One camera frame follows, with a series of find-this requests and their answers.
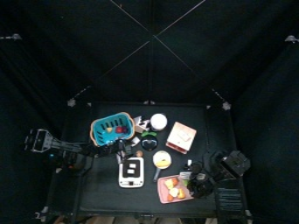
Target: pink plate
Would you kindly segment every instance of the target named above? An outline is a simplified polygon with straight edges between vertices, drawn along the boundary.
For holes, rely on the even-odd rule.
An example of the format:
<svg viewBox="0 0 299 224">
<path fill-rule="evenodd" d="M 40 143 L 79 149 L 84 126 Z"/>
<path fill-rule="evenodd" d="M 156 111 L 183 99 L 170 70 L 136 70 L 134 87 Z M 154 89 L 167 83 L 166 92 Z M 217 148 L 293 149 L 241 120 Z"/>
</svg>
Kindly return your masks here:
<svg viewBox="0 0 299 224">
<path fill-rule="evenodd" d="M 173 179 L 173 178 L 179 179 L 179 184 L 178 184 L 177 188 L 183 189 L 186 197 L 185 197 L 185 199 L 174 198 L 173 201 L 169 201 L 167 197 L 169 197 L 170 190 L 169 190 L 167 186 L 165 185 L 165 181 L 167 179 Z M 163 204 L 181 202 L 181 201 L 185 201 L 185 200 L 193 200 L 193 196 L 190 195 L 190 190 L 183 185 L 183 181 L 181 180 L 179 175 L 174 175 L 174 176 L 158 179 L 158 193 L 159 193 L 160 201 L 162 201 Z"/>
</svg>

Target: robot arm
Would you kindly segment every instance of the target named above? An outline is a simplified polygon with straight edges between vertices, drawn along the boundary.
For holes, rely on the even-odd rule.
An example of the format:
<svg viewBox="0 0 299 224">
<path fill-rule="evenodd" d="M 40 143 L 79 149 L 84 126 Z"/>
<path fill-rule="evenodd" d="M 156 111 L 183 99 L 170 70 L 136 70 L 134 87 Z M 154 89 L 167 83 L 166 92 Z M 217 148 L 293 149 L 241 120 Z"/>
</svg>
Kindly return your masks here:
<svg viewBox="0 0 299 224">
<path fill-rule="evenodd" d="M 103 158 L 116 153 L 123 163 L 127 160 L 126 140 L 118 139 L 111 144 L 96 146 L 94 143 L 68 143 L 55 138 L 47 129 L 32 129 L 24 140 L 24 149 L 44 153 L 51 149 L 70 151 L 91 158 Z"/>
</svg>

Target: black fabric wall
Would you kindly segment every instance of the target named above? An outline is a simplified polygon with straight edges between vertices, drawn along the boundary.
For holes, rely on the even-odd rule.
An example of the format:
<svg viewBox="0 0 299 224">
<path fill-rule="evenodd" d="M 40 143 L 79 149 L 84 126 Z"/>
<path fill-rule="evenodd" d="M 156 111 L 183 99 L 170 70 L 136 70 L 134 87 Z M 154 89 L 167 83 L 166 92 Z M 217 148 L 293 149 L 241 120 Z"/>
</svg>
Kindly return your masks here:
<svg viewBox="0 0 299 224">
<path fill-rule="evenodd" d="M 299 222 L 299 45 L 290 45 L 235 104 L 238 144 L 251 158 L 247 200 L 270 223 Z"/>
<path fill-rule="evenodd" d="M 297 1 L 2 1 L 2 210 L 31 223 L 50 182 L 44 157 L 20 151 L 31 128 L 59 135 L 67 100 L 233 104 L 253 158 L 249 207 L 297 222 Z"/>
</svg>

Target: plastic basket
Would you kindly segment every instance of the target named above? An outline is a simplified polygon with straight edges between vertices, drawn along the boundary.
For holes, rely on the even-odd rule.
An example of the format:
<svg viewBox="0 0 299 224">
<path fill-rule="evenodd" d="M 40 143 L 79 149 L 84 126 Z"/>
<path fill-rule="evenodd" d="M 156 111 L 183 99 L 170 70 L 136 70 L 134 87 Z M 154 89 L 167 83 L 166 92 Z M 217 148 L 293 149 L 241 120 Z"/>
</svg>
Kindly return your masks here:
<svg viewBox="0 0 299 224">
<path fill-rule="evenodd" d="M 130 139 L 135 134 L 135 121 L 126 112 L 118 113 L 92 122 L 90 138 L 96 146 L 111 144 L 118 139 Z"/>
</svg>

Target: black tabletop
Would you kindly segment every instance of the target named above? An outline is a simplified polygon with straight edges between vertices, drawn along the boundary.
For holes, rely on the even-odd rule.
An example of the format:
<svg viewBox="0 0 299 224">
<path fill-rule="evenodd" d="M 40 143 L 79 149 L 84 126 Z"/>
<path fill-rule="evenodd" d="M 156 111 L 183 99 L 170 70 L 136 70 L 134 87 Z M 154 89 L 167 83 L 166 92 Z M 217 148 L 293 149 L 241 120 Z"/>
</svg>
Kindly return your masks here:
<svg viewBox="0 0 299 224">
<path fill-rule="evenodd" d="M 177 215 L 178 217 L 210 214 L 213 216 L 217 209 L 214 195 L 203 199 L 191 199 L 177 203 L 163 204 L 160 202 L 158 185 L 154 182 L 154 154 L 160 150 L 171 154 L 173 164 L 160 173 L 160 177 L 169 177 L 179 174 L 189 159 L 203 161 L 205 157 L 213 155 L 215 151 L 235 150 L 230 112 L 221 106 L 92 103 L 88 106 L 78 106 L 70 110 L 63 134 L 64 140 L 70 142 L 87 141 L 92 121 L 119 112 L 127 112 L 132 118 L 144 116 L 150 119 L 156 113 L 165 113 L 167 116 L 167 127 L 156 132 L 156 149 L 147 151 L 140 144 L 134 147 L 134 152 L 143 151 L 144 153 L 144 185 L 140 188 L 123 188 L 119 186 L 119 165 L 115 154 L 94 159 L 92 168 L 82 178 L 79 191 L 76 192 L 79 193 L 79 200 L 75 206 L 79 207 L 79 214 L 152 214 L 156 216 Z M 197 130 L 191 150 L 186 155 L 166 146 L 166 140 L 175 122 Z M 67 195 L 66 191 L 71 192 L 71 186 L 68 186 L 70 190 L 67 190 L 66 185 L 62 188 L 60 194 Z M 58 206 L 60 203 L 63 202 L 54 203 L 56 204 L 54 209 L 62 209 Z"/>
</svg>

